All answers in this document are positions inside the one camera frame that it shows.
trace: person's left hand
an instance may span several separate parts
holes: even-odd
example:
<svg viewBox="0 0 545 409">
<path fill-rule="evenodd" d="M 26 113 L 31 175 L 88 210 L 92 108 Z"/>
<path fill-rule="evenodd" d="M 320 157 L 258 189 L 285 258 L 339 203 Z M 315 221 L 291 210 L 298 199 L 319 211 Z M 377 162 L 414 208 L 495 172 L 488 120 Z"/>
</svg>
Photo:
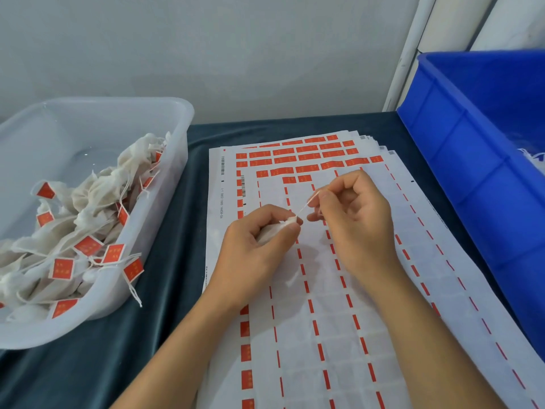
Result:
<svg viewBox="0 0 545 409">
<path fill-rule="evenodd" d="M 303 220 L 289 224 L 262 247 L 255 241 L 261 228 L 277 224 L 295 214 L 265 205 L 229 225 L 216 268 L 206 290 L 216 291 L 237 311 L 270 281 L 284 254 L 297 240 Z"/>
</svg>

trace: dark green tablecloth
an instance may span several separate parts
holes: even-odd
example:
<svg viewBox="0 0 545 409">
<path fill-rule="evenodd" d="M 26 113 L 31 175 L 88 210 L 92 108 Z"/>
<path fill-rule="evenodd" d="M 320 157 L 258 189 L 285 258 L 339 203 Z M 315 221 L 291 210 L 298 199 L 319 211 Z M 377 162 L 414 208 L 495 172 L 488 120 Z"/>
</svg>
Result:
<svg viewBox="0 0 545 409">
<path fill-rule="evenodd" d="M 107 408 L 191 309 L 201 295 L 204 279 L 209 148 L 339 130 L 358 130 L 398 152 L 496 295 L 507 304 L 395 112 L 195 125 L 187 134 L 187 166 L 136 287 L 144 308 L 129 299 L 110 316 L 83 323 L 49 344 L 0 352 L 0 408 Z"/>
</svg>

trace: hand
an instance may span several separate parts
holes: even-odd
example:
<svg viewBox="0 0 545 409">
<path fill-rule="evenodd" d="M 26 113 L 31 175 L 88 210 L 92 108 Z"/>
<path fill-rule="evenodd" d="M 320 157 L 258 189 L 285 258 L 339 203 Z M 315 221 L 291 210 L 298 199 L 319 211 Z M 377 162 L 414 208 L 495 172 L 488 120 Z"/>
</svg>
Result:
<svg viewBox="0 0 545 409">
<path fill-rule="evenodd" d="M 307 219 L 325 219 L 348 272 L 371 293 L 384 278 L 405 275 L 393 240 L 390 204 L 364 171 L 335 178 L 317 190 Z"/>
<path fill-rule="evenodd" d="M 261 228 L 277 224 L 295 214 L 274 205 L 265 205 L 229 225 L 216 268 L 207 290 L 216 290 L 238 311 L 270 281 L 284 254 L 295 244 L 303 220 L 289 224 L 268 243 L 255 242 Z"/>
</svg>

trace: pile of tea bags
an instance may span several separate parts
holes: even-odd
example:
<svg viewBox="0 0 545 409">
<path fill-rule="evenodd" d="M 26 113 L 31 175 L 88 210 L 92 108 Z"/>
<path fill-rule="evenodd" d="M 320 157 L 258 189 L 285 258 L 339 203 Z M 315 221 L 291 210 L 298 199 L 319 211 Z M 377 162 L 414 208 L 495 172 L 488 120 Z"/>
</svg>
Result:
<svg viewBox="0 0 545 409">
<path fill-rule="evenodd" d="M 133 271 L 125 279 L 137 298 L 130 282 L 143 271 L 139 254 L 121 259 L 120 251 L 117 257 L 107 252 L 138 197 L 158 174 L 169 138 L 170 133 L 166 138 L 146 134 L 119 155 L 116 167 L 92 172 L 76 188 L 56 181 L 34 187 L 38 191 L 32 194 L 40 202 L 34 233 L 0 241 L 0 306 L 11 310 L 7 321 L 56 317 L 52 304 L 85 295 L 106 263 L 125 265 L 133 260 L 133 267 L 128 267 Z"/>
</svg>

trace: person's right hand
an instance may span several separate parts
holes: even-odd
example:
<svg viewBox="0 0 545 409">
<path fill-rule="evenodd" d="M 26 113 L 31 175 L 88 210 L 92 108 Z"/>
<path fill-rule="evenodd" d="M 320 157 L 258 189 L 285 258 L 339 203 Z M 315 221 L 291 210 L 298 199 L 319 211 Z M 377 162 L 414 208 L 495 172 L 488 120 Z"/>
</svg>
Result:
<svg viewBox="0 0 545 409">
<path fill-rule="evenodd" d="M 368 292 L 405 275 L 396 254 L 390 204 L 367 173 L 347 173 L 316 192 L 309 203 L 315 212 L 307 219 L 327 221 L 339 259 Z"/>
</svg>

